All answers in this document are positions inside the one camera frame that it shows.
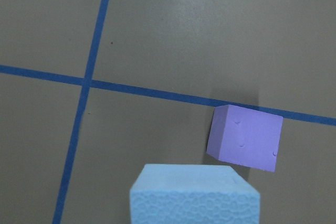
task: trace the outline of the purple block's top face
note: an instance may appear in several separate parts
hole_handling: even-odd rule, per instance
[[[208,154],[220,161],[275,171],[282,116],[226,105],[215,108],[214,119]]]

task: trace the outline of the textured foam surface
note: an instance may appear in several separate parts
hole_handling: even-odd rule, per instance
[[[233,164],[275,171],[283,117],[233,105],[215,108],[207,153]]]
[[[132,224],[254,224],[260,195],[229,166],[147,164],[130,206]]]

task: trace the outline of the block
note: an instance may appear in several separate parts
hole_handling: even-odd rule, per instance
[[[219,161],[275,171],[283,117],[239,106],[215,108],[206,152]]]
[[[130,208],[132,224],[257,224],[260,194],[230,166],[147,164]]]

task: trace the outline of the blue line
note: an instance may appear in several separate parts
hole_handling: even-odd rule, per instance
[[[62,82],[67,84],[74,84],[74,85],[82,85],[83,78],[80,77],[73,77],[73,76],[64,76],[62,74],[56,73],[47,73],[42,71],[24,69],[24,68],[16,68],[10,67],[5,65],[0,65],[0,73],[7,73],[13,74],[15,76],[23,76],[23,77],[30,77],[36,78],[41,80],[48,80],[48,81],[56,81]]]
[[[304,113],[292,112],[292,111],[287,111],[287,110],[278,110],[278,109],[248,105],[248,104],[243,104],[243,103],[222,101],[222,100],[216,100],[216,99],[210,99],[210,98],[204,98],[204,97],[196,97],[193,95],[178,94],[178,93],[173,93],[173,92],[146,89],[146,88],[134,87],[134,86],[111,83],[111,82],[97,81],[97,80],[92,80],[91,87],[96,88],[96,89],[105,89],[105,90],[122,92],[122,93],[137,94],[137,95],[142,95],[145,97],[161,98],[161,99],[167,99],[167,100],[172,100],[172,101],[187,102],[187,103],[213,106],[213,107],[231,104],[231,105],[245,107],[245,108],[253,109],[253,110],[259,110],[259,111],[263,111],[263,112],[267,112],[267,113],[271,113],[275,115],[281,115],[284,118],[288,118],[288,119],[336,126],[336,118],[328,118],[328,117],[319,116],[319,115],[304,114]]]
[[[93,33],[91,48],[90,48],[90,54],[88,63],[86,66],[85,71],[85,77],[83,80],[82,89],[80,92],[78,107],[77,107],[77,113],[74,121],[74,127],[72,128],[72,134],[70,139],[70,144],[68,148],[68,154],[64,165],[64,171],[63,176],[61,180],[61,185],[59,188],[59,193],[57,197],[56,202],[56,209],[54,212],[54,218],[53,218],[53,224],[60,224],[63,210],[64,210],[64,204],[67,196],[67,191],[71,179],[71,172],[72,168],[74,166],[74,160],[75,160],[75,154],[76,149],[78,145],[78,137],[79,137],[79,130],[80,130],[80,124],[82,121],[82,117],[86,108],[86,104],[88,101],[89,91],[90,91],[90,84],[93,76],[93,71],[95,69],[96,64],[96,58],[100,43],[100,38],[103,30],[104,20],[107,12],[107,7],[109,4],[109,0],[101,0],[98,17],[96,21],[96,27],[95,31]]]

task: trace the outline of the blue box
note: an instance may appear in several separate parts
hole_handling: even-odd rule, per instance
[[[132,224],[257,224],[260,194],[230,166],[147,164],[130,207]]]

